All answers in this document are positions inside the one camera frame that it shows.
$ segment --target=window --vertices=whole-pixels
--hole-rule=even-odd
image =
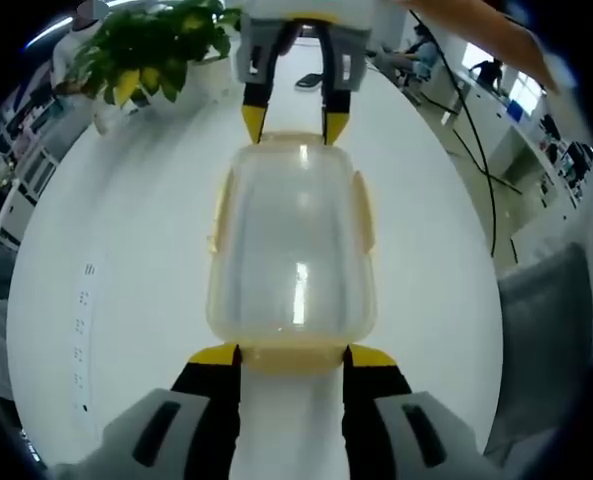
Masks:
[[[542,95],[543,91],[536,81],[524,73],[519,73],[512,91],[509,93],[509,99],[516,100],[525,113],[531,115]]]
[[[465,49],[465,55],[463,55],[463,61],[461,63],[463,67],[469,70],[474,65],[478,65],[481,62],[491,62],[493,60],[494,57],[492,57],[485,50],[481,50],[473,43],[468,43],[467,48]]]

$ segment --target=green leaves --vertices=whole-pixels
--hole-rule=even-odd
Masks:
[[[202,61],[212,46],[221,58],[229,55],[231,43],[223,26],[235,25],[241,10],[225,9],[220,0],[168,6],[153,14],[123,10],[109,15],[79,51],[68,78],[84,81],[88,95],[102,94],[107,103],[124,103],[138,86],[149,95],[162,89],[165,98],[176,101],[185,87],[188,62]],[[126,72],[133,72],[129,81]],[[140,72],[137,84],[135,72]]]

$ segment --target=white tabletop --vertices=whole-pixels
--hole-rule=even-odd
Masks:
[[[266,131],[320,131],[319,92],[293,88],[319,69],[317,48],[281,58]],[[169,388],[192,353],[220,343],[205,319],[207,237],[229,162],[249,143],[241,101],[238,90],[191,125],[139,114],[106,137],[92,127],[45,190],[14,270],[7,340],[20,417],[48,464],[80,460],[108,422],[151,389]],[[467,191],[429,127],[378,72],[369,70],[353,96],[337,145],[363,172],[375,222],[378,319],[363,343],[392,355],[413,390],[465,420],[482,450],[500,388],[502,327]],[[92,284],[83,279],[89,262]],[[92,327],[85,392],[74,394],[81,288],[91,292]],[[84,413],[75,408],[81,395]],[[339,372],[246,372],[232,478],[269,477],[271,468],[282,478],[346,477],[341,416]],[[298,468],[308,471],[291,473]]]

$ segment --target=plastic food container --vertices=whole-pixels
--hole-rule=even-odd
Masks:
[[[239,151],[212,237],[208,321],[260,351],[342,351],[375,320],[367,193],[348,155],[277,134]]]

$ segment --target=gray chair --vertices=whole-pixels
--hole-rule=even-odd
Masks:
[[[485,455],[500,466],[521,444],[544,442],[569,411],[591,361],[592,295],[576,244],[499,282],[503,376]]]

